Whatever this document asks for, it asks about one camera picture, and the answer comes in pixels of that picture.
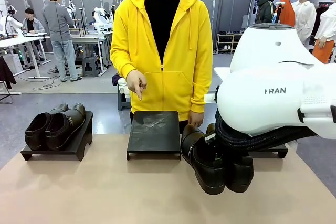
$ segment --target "brown table surface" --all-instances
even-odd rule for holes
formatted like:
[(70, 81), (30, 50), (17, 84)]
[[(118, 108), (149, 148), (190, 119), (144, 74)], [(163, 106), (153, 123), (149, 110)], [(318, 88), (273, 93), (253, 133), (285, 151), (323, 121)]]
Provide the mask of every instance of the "brown table surface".
[(0, 223), (335, 223), (336, 199), (291, 150), (254, 159), (246, 193), (210, 196), (187, 162), (126, 161), (127, 143), (95, 135), (82, 162), (17, 154), (0, 170)]

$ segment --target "man in dark jacket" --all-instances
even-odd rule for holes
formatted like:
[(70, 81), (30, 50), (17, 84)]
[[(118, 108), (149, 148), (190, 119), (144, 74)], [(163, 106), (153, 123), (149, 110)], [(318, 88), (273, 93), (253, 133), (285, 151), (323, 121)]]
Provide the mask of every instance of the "man in dark jacket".
[(258, 0), (258, 12), (256, 16), (256, 24), (271, 23), (276, 7), (274, 0)]

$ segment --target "black corrugated hose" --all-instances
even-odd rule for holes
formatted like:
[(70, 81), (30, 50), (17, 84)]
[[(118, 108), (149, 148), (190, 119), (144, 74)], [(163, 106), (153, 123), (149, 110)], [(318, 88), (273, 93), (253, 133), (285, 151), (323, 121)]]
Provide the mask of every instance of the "black corrugated hose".
[(216, 141), (239, 152), (263, 151), (316, 133), (308, 127), (285, 126), (258, 136), (249, 136), (227, 125), (220, 115), (215, 124)]

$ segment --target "yellow hoodie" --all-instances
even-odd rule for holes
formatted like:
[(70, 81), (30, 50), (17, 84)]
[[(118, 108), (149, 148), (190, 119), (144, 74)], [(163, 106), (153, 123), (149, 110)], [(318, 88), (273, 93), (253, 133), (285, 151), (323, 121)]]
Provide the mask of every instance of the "yellow hoodie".
[(113, 24), (111, 61), (121, 77), (138, 69), (147, 80), (142, 101), (131, 92), (132, 112), (204, 112), (204, 94), (212, 80), (212, 33), (209, 13), (200, 0), (180, 0), (163, 64), (144, 0), (124, 0)]

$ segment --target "light blue jeans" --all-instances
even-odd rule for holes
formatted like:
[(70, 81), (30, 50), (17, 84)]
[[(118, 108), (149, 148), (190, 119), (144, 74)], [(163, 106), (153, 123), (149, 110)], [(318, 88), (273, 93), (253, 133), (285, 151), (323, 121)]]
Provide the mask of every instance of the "light blue jeans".
[(70, 81), (75, 81), (78, 78), (77, 75), (77, 69), (75, 66), (75, 50), (73, 48), (72, 40), (66, 40), (66, 41), (51, 41), (51, 44), (53, 46), (54, 56), (57, 60), (57, 67), (59, 71), (59, 77), (61, 81), (67, 80), (67, 76), (65, 73), (65, 59), (66, 57), (68, 61), (68, 68), (70, 71)]

